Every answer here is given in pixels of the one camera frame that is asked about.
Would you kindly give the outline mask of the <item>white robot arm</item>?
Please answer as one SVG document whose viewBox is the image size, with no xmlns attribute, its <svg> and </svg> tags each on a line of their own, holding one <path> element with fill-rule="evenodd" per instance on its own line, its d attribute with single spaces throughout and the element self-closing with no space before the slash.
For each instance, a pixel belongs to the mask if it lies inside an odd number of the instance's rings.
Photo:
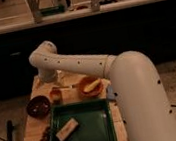
<svg viewBox="0 0 176 141">
<path fill-rule="evenodd" d="M 143 53 L 63 55 L 46 40 L 30 54 L 29 62 L 46 83 L 55 80 L 58 70 L 110 80 L 129 141 L 176 141 L 176 119 L 163 82 Z"/>
</svg>

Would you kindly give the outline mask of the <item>blue object behind arm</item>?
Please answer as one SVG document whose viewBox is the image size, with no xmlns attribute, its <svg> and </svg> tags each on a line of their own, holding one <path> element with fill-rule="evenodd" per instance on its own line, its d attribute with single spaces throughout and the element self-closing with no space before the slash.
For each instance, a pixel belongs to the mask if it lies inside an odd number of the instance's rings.
<svg viewBox="0 0 176 141">
<path fill-rule="evenodd" d="M 115 101 L 115 94 L 113 93 L 113 87 L 111 85 L 108 85 L 106 88 L 106 99 L 109 101 Z"/>
</svg>

